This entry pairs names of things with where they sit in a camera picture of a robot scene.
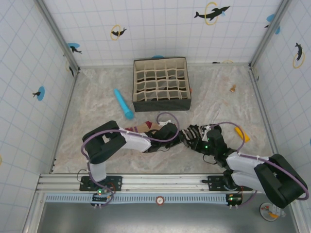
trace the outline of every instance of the storage box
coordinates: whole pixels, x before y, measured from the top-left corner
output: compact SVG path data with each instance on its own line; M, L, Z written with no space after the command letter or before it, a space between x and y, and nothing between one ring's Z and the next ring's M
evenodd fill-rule
M185 57L134 61L135 112L184 111L191 105Z

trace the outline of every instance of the red fabric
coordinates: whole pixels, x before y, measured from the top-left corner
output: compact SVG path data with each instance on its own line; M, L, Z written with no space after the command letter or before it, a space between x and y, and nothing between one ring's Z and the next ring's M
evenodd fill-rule
M150 121L146 121L145 123L146 123L146 125L148 126L148 128L150 129L150 128L151 128L152 123L151 123Z
M125 130L134 132L133 128L125 128Z

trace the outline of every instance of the beige floor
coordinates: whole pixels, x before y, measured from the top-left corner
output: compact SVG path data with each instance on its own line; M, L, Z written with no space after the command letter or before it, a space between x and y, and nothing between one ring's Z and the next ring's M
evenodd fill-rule
M243 66L188 66L192 103L189 111L173 112L184 129L190 124L210 124L232 121L244 128L250 137L242 152L271 156L271 148L261 119L254 90ZM236 84L236 92L230 92ZM114 97L117 88L133 108L133 69L102 68L83 69L78 77L69 112L65 121L56 155L54 173L76 173L86 168L86 160L80 153L82 137L109 120L120 127L132 127L147 120L155 121L158 112L135 113L127 120ZM227 145L237 149L241 139L234 127L223 126ZM169 152L141 153L120 150L107 161L107 173L216 173L217 165L204 163L202 155L183 144Z

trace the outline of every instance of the grid wall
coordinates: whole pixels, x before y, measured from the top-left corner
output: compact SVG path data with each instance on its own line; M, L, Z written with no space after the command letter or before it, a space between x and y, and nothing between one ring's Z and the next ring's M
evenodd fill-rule
M38 175L49 170L73 84L65 65L33 0L1 0L0 232L22 230Z
M294 0L280 28L259 60L259 88L280 154L310 187L311 1ZM302 205L310 223L311 200Z
M155 55L250 62L280 2L45 0L66 42L78 44L82 54L73 55L80 66L132 65ZM212 13L217 17L210 21Z

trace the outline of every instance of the blue cylinder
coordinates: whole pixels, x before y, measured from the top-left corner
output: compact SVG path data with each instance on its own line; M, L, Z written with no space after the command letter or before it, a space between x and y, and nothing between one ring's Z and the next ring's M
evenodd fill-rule
M121 108L124 111L125 117L129 120L134 118L134 113L132 112L132 110L127 106L126 102L124 101L122 95L120 94L120 92L118 91L118 89L114 89L113 92L115 93L115 96L119 102L119 104L121 105Z

